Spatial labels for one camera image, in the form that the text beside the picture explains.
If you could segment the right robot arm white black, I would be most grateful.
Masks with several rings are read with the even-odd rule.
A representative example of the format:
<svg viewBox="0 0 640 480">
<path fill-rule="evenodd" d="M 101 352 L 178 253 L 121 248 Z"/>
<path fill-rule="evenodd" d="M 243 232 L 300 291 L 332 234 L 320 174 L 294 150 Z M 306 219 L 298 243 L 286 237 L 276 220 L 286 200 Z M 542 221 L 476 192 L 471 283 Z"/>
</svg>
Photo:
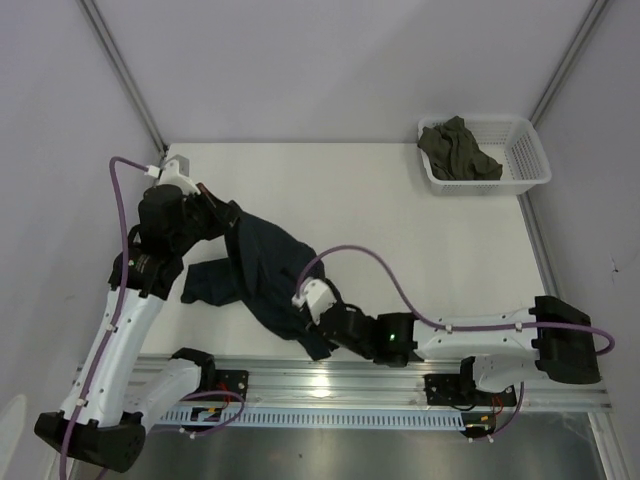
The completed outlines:
<svg viewBox="0 0 640 480">
<path fill-rule="evenodd" d="M 569 385 L 600 381 L 589 317 L 552 296 L 530 308 L 494 317 L 449 317 L 428 325 L 412 313 L 376 318 L 334 297 L 312 300 L 311 327 L 325 339 L 375 364 L 403 368 L 411 361 L 460 365 L 458 395 L 479 403 L 521 382 L 549 379 Z"/>
</svg>

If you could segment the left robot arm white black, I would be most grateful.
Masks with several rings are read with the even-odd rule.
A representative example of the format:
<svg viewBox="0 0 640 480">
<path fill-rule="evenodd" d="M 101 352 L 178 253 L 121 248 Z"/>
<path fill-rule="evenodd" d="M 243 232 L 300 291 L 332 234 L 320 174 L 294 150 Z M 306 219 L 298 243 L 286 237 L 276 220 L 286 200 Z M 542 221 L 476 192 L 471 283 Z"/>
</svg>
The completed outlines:
<svg viewBox="0 0 640 480">
<path fill-rule="evenodd" d="M 139 221 L 114 261 L 90 356 L 59 410 L 40 414 L 34 427 L 63 460 L 125 472 L 168 410 L 185 398 L 214 394 L 213 356 L 186 347 L 142 388 L 131 391 L 128 385 L 147 333 L 184 269 L 184 256 L 198 242 L 227 233 L 239 213 L 235 202 L 216 198 L 203 184 L 189 193 L 174 185 L 145 191 Z"/>
</svg>

